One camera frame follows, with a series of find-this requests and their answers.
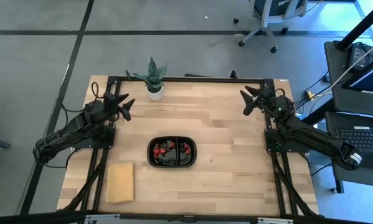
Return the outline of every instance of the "black desk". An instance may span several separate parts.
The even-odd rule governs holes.
[[[346,70],[345,64],[347,62],[348,52],[337,50],[334,46],[334,42],[326,42],[325,54],[330,80],[334,83]],[[315,124],[325,118],[325,112],[327,111],[344,111],[373,115],[373,94],[341,88],[342,82],[351,78],[353,75],[353,73],[348,72],[340,83],[333,87],[333,98],[312,112],[312,114],[303,119],[303,121],[307,124]]]
[[[326,113],[328,133],[332,136],[337,136],[336,127],[339,126],[339,124],[348,124],[351,122],[362,126],[373,126],[373,118],[367,118],[364,123],[362,123],[362,119],[358,116],[340,113]],[[345,180],[360,184],[373,185],[373,169],[360,167],[357,170],[348,171],[333,163],[333,174],[334,178],[339,181]],[[342,193],[342,183],[340,182],[338,184],[338,192]]]
[[[348,58],[348,52],[342,52],[336,49],[334,42],[325,43],[325,54],[328,63],[329,75],[331,82],[334,83],[344,72],[345,64]],[[328,100],[320,108],[312,112],[303,121],[307,124],[314,125],[321,121],[323,118],[327,119],[340,119],[341,122],[345,119],[345,116],[337,116],[337,111],[344,111],[350,113],[360,113],[373,115],[373,95],[367,93],[361,93],[353,90],[346,90],[341,88],[342,82],[351,78],[353,73],[347,73],[339,84],[335,85],[332,89],[333,98]],[[328,126],[328,132],[334,133],[334,128]],[[343,183],[341,180],[356,182],[361,184],[373,185],[373,170],[359,168],[355,171],[346,171],[339,166],[333,164],[334,178],[336,179],[336,190],[338,193],[343,193]]]

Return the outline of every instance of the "laptop keyboard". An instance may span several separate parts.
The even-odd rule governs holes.
[[[340,137],[350,140],[355,148],[373,154],[373,129],[339,129]]]

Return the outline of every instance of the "wooden tabletop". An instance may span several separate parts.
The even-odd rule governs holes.
[[[93,75],[99,92],[107,76]],[[287,80],[274,80],[292,97]],[[151,101],[143,82],[122,82],[121,94],[136,102],[130,122],[119,119],[108,164],[134,163],[134,201],[107,203],[106,173],[99,210],[102,212],[268,215],[278,216],[279,206],[270,156],[265,152],[265,119],[259,110],[244,116],[239,90],[242,83],[166,82],[165,95]],[[258,84],[250,85],[259,88]],[[88,88],[85,102],[94,100]],[[149,141],[158,136],[188,136],[195,140],[198,156],[187,168],[159,169],[147,162]],[[85,183],[91,149],[82,149],[69,161],[58,208],[72,200]],[[288,153],[293,185],[314,212],[318,212],[306,160]],[[90,193],[91,208],[95,185]],[[290,203],[283,194],[287,210]]]

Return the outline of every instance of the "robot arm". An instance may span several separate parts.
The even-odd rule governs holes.
[[[102,124],[115,115],[118,119],[121,113],[125,120],[131,120],[129,110],[134,99],[123,104],[122,107],[118,106],[128,96],[128,94],[115,96],[105,93],[103,102],[94,100],[88,103],[83,111],[71,119],[64,128],[36,142],[33,148],[36,162],[46,164],[58,152],[74,144],[88,138],[105,137],[105,129]]]
[[[271,87],[263,90],[245,87],[252,95],[241,90],[246,103],[243,114],[248,116],[254,108],[269,115],[277,124],[276,142],[279,146],[295,141],[310,149],[327,155],[346,170],[355,170],[362,160],[360,152],[348,140],[328,136],[327,133],[307,125],[297,117],[293,103],[286,96],[276,96]]]

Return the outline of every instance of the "white pot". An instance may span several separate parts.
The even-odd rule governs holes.
[[[158,91],[157,93],[151,93],[148,90],[148,87],[145,86],[145,88],[147,89],[148,97],[151,100],[160,100],[160,99],[162,99],[162,97],[164,95],[164,86],[162,86],[162,88],[160,89],[160,91]]]

